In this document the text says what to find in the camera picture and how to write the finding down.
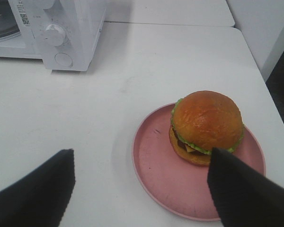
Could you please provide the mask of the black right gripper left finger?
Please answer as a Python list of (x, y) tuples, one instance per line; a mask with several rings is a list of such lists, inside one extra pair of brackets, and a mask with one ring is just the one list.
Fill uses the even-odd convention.
[(0, 191), (0, 227), (59, 226), (74, 185), (74, 151), (63, 149)]

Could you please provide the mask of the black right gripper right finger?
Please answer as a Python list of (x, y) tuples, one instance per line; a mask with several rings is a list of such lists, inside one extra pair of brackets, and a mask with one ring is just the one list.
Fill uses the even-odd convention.
[(284, 227), (284, 188), (221, 148), (212, 150), (207, 183), (225, 227)]

